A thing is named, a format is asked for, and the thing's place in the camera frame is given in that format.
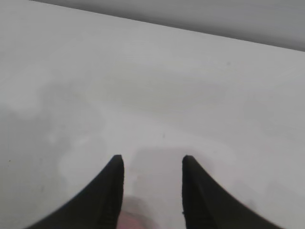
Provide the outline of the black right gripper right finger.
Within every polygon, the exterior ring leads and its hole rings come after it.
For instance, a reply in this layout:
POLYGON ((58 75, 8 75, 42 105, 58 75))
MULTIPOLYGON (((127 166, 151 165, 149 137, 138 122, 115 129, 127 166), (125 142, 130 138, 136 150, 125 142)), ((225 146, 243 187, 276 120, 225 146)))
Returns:
POLYGON ((187 229, 278 229, 223 189, 191 156, 182 161, 182 203, 187 229))

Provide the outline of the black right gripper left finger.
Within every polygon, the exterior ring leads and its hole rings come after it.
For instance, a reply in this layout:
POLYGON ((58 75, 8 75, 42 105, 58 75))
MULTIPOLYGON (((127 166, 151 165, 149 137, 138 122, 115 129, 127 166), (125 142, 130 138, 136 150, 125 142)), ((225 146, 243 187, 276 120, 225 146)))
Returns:
POLYGON ((124 163, 114 155, 74 198, 31 229, 115 229, 122 208, 124 163))

